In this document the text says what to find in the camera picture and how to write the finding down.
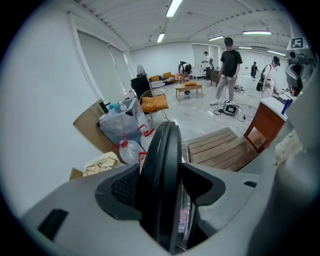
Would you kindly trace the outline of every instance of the electronic device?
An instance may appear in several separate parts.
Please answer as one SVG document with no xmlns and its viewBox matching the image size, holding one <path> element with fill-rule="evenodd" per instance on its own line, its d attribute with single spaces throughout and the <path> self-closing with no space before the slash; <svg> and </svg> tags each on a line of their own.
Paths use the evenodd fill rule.
<svg viewBox="0 0 320 256">
<path fill-rule="evenodd" d="M 223 105 L 223 112 L 228 115 L 236 115 L 239 112 L 239 105 L 232 101 L 226 100 Z"/>
</svg>

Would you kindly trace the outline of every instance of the light fixture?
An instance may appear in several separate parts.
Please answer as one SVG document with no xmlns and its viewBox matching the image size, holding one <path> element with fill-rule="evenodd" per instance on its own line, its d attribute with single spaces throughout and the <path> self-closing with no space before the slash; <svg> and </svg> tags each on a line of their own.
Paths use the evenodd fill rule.
<svg viewBox="0 0 320 256">
<path fill-rule="evenodd" d="M 245 35 L 271 35 L 270 31 L 243 31 Z"/>
<path fill-rule="evenodd" d="M 217 37 L 209 39 L 209 41 L 217 40 L 217 39 L 220 39 L 220 38 L 224 38 L 224 36 L 220 35 L 220 36 L 217 36 Z"/>
<path fill-rule="evenodd" d="M 182 1 L 183 0 L 172 0 L 165 16 L 166 17 L 173 17 Z"/>
<path fill-rule="evenodd" d="M 158 41 L 156 41 L 157 43 L 161 43 L 162 39 L 164 38 L 165 33 L 161 33 L 158 37 Z"/>
<path fill-rule="evenodd" d="M 285 54 L 283 54 L 283 53 L 276 52 L 276 51 L 273 51 L 273 50 L 268 50 L 268 53 L 278 54 L 278 55 L 281 55 L 281 56 L 286 56 L 286 55 L 285 55 Z"/>
</svg>

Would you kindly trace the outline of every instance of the gray floor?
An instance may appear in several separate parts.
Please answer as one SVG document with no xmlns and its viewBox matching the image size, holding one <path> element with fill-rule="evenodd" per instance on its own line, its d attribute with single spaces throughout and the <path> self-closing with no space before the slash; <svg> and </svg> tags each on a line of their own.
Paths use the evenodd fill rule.
<svg viewBox="0 0 320 256">
<path fill-rule="evenodd" d="M 184 140 L 212 133 L 225 127 L 230 127 L 239 138 L 242 137 L 257 110 L 246 105 L 240 105 L 241 110 L 235 117 L 243 120 L 243 114 L 245 114 L 246 119 L 243 122 L 225 114 L 215 115 L 213 111 L 217 109 L 218 105 L 210 105 L 210 102 L 216 98 L 217 87 L 215 83 L 210 85 L 210 81 L 203 78 L 198 79 L 197 82 L 203 84 L 203 97 L 200 91 L 196 94 L 196 90 L 192 90 L 189 95 L 182 92 L 180 93 L 180 102 L 176 99 L 176 90 L 174 89 L 174 86 L 179 85 L 179 83 L 159 88 L 160 91 L 165 92 L 167 97 L 169 109 L 166 109 L 165 113 L 168 119 L 174 121 L 180 127 L 182 143 Z M 233 101 L 258 108 L 259 99 L 247 95 L 250 95 L 250 91 L 234 92 Z M 223 90 L 220 100 L 222 103 L 229 100 L 227 87 Z M 155 128 L 166 120 L 161 112 L 152 116 Z"/>
</svg>

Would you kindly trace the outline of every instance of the person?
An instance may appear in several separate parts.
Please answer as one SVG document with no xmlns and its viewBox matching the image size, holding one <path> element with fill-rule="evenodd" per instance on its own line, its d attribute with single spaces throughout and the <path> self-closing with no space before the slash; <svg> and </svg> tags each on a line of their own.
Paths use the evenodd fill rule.
<svg viewBox="0 0 320 256">
<path fill-rule="evenodd" d="M 179 74 L 181 76 L 181 80 L 183 83 L 190 81 L 190 73 L 192 72 L 191 64 L 186 63 L 184 61 L 180 61 L 178 71 L 179 71 Z M 188 95 L 189 93 L 190 93 L 189 90 L 184 92 L 185 95 Z"/>
<path fill-rule="evenodd" d="M 219 84 L 215 95 L 216 100 L 212 101 L 210 105 L 217 105 L 220 103 L 219 99 L 225 85 L 228 85 L 229 101 L 232 102 L 234 99 L 234 87 L 240 70 L 242 59 L 240 53 L 233 47 L 234 41 L 232 40 L 232 38 L 226 37 L 224 39 L 224 44 L 226 47 L 226 51 L 223 52 L 220 59 L 220 61 L 222 62 L 222 66 L 218 74 Z"/>
<path fill-rule="evenodd" d="M 267 65 L 263 72 L 263 87 L 265 90 L 262 93 L 262 99 L 269 98 L 274 92 L 274 87 L 277 80 L 277 66 L 280 66 L 280 59 L 277 56 L 274 56 L 272 63 Z"/>
<path fill-rule="evenodd" d="M 251 77 L 252 77 L 252 81 L 255 81 L 256 80 L 256 74 L 257 74 L 257 71 L 258 70 L 258 67 L 257 67 L 257 63 L 254 62 L 252 67 L 251 67 Z"/>
<path fill-rule="evenodd" d="M 206 78 L 210 80 L 211 78 L 211 73 L 210 73 L 210 59 L 211 57 L 209 56 L 208 52 L 204 52 L 204 60 L 201 61 L 202 63 L 205 63 L 205 72 L 206 72 Z"/>
</svg>

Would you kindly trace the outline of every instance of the wooden slat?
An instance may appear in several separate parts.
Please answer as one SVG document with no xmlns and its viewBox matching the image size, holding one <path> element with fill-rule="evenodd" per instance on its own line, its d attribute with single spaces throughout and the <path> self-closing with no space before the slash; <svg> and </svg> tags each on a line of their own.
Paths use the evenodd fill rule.
<svg viewBox="0 0 320 256">
<path fill-rule="evenodd" d="M 249 154 L 247 154 L 245 157 L 243 157 L 239 161 L 235 162 L 233 165 L 229 166 L 225 170 L 237 172 L 242 167 L 244 167 L 245 165 L 250 163 L 258 155 L 258 152 L 254 149 L 253 146 L 248 147 L 248 149 L 250 149 Z"/>
<path fill-rule="evenodd" d="M 203 145 L 206 145 L 206 144 L 215 142 L 215 141 L 217 141 L 217 140 L 219 140 L 219 139 L 222 139 L 222 138 L 227 137 L 227 136 L 232 135 L 232 134 L 235 134 L 232 130 L 226 131 L 226 132 L 221 133 L 221 134 L 218 134 L 218 135 L 216 135 L 216 136 L 213 136 L 213 137 L 207 138 L 207 139 L 205 139 L 205 140 L 201 140 L 201 141 L 199 141 L 199 142 L 193 143 L 193 144 L 191 144 L 191 145 L 189 146 L 189 149 L 192 150 L 192 149 L 201 147 L 201 146 L 203 146 Z"/>
<path fill-rule="evenodd" d="M 229 127 L 226 127 L 226 128 L 223 128 L 223 129 L 220 129 L 220 130 L 216 130 L 216 131 L 214 131 L 214 132 L 211 132 L 211 133 L 202 135 L 202 136 L 197 137 L 197 138 L 189 139 L 189 140 L 187 141 L 188 147 L 189 147 L 189 149 L 193 149 L 193 148 L 198 147 L 198 146 L 193 146 L 193 147 L 192 147 L 191 145 L 193 145 L 193 144 L 195 144 L 195 143 L 198 143 L 198 142 L 200 142 L 200 141 L 204 141 L 204 140 L 209 139 L 209 138 L 211 138 L 211 137 L 217 136 L 217 135 L 219 135 L 219 134 L 223 134 L 223 133 L 228 132 L 228 131 L 231 131 L 231 129 L 230 129 Z"/>
<path fill-rule="evenodd" d="M 223 133 L 223 134 L 220 134 L 220 135 L 218 135 L 218 136 L 216 136 L 216 137 L 223 136 L 223 135 L 226 134 L 226 133 L 228 133 L 228 132 L 225 132 L 225 133 Z M 220 138 L 220 139 L 217 139 L 217 140 L 215 140 L 215 141 L 213 141 L 213 142 L 211 142 L 211 143 L 207 143 L 207 144 L 205 144 L 205 145 L 203 145 L 203 146 L 198 146 L 198 147 L 196 147 L 196 148 L 193 148 L 193 149 L 190 150 L 190 152 L 191 152 L 192 155 L 194 155 L 194 154 L 196 154 L 196 153 L 203 152 L 203 151 L 212 149 L 212 148 L 214 148 L 214 147 L 217 147 L 217 146 L 219 146 L 219 145 L 221 145 L 221 144 L 223 144 L 223 143 L 226 143 L 226 142 L 228 142 L 228 141 L 231 141 L 231 140 L 233 140 L 233 139 L 235 139 L 235 138 L 237 138 L 237 135 L 235 135 L 235 134 L 233 133 L 233 134 L 231 134 L 231 135 L 227 135 L 227 136 L 225 136 L 225 137 L 222 137 L 222 138 Z"/>
<path fill-rule="evenodd" d="M 247 140 L 244 137 L 242 137 L 242 138 L 239 138 L 231 143 L 227 143 L 225 145 L 217 146 L 217 147 L 208 149 L 206 151 L 193 154 L 192 155 L 193 163 L 198 164 L 198 163 L 204 162 L 206 160 L 209 160 L 211 158 L 214 158 L 216 156 L 219 156 L 219 155 L 235 148 L 236 146 L 238 146 L 246 141 Z"/>
<path fill-rule="evenodd" d="M 218 169 L 226 169 L 229 166 L 232 166 L 240 159 L 244 158 L 246 155 L 248 155 L 250 152 L 245 148 L 241 150 L 238 154 L 235 154 L 234 156 L 231 156 L 230 158 L 226 159 L 225 161 L 218 163 L 212 167 L 218 168 Z"/>
<path fill-rule="evenodd" d="M 234 155 L 238 154 L 239 152 L 241 152 L 242 150 L 246 149 L 247 147 L 249 147 L 250 143 L 248 141 L 245 141 L 243 142 L 242 144 L 230 149 L 229 151 L 221 154 L 221 155 L 218 155 L 214 158 L 211 158 L 207 161 L 204 161 L 204 162 L 200 162 L 199 164 L 200 165 L 203 165 L 203 166 L 209 166 L 209 167 L 213 167 L 219 163 L 222 163 L 223 161 L 233 157 Z"/>
</svg>

